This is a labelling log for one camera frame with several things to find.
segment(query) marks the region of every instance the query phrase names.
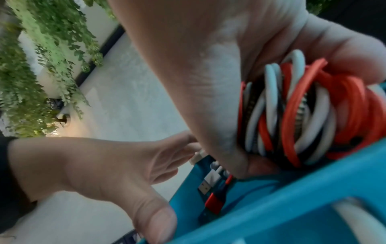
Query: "blue plastic container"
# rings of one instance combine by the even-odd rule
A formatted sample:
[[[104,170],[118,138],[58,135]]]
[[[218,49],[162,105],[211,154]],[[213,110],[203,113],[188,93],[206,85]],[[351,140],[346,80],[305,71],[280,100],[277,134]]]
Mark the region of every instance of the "blue plastic container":
[[[201,226],[205,199],[197,190],[210,158],[195,165],[170,201],[178,226],[172,244],[358,243],[330,207],[345,197],[361,199],[382,223],[386,220],[386,140],[315,172],[283,172],[237,182],[222,217]]]

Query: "black sleeve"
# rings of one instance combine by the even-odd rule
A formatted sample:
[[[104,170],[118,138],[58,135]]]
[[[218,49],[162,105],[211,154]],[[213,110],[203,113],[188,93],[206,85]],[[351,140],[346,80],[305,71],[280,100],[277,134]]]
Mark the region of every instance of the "black sleeve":
[[[9,167],[8,144],[13,139],[0,137],[0,233],[13,227],[19,218],[36,206],[22,191]]]

